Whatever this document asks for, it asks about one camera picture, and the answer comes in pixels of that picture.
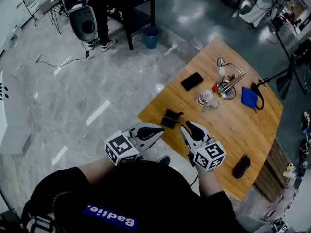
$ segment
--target black strap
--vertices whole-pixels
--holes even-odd
[[[261,100],[262,100],[262,107],[259,108],[259,107],[256,105],[256,108],[259,109],[259,110],[262,110],[262,109],[264,108],[264,99],[263,99],[263,96],[262,96],[261,92],[259,91],[258,87],[256,86],[256,84],[255,84],[254,82],[252,82],[252,84],[251,84],[251,90],[252,90],[253,92],[255,92],[256,95],[257,95],[258,97],[261,98]]]

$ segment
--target black shirt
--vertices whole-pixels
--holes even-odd
[[[34,190],[29,214],[54,212],[64,232],[246,232],[225,192],[195,194],[176,170],[150,161],[116,167],[95,186],[80,169],[57,171]]]

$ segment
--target black smartphone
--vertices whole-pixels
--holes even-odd
[[[186,79],[184,79],[182,82],[180,82],[180,84],[184,87],[186,91],[189,91],[202,81],[203,81],[202,76],[198,72],[196,72],[191,76],[187,77]]]

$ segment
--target white box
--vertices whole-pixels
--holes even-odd
[[[121,130],[106,139],[105,152],[116,166],[122,163],[133,162],[139,155],[139,151]]]
[[[218,141],[197,149],[194,161],[207,171],[219,166],[224,161],[225,155],[226,152]]]

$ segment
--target white wall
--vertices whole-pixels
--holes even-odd
[[[0,0],[0,44],[16,24],[22,25],[31,17],[24,4],[16,8],[21,2],[23,0]]]
[[[307,170],[295,200],[286,211],[284,221],[296,231],[306,231],[311,225],[311,170]]]

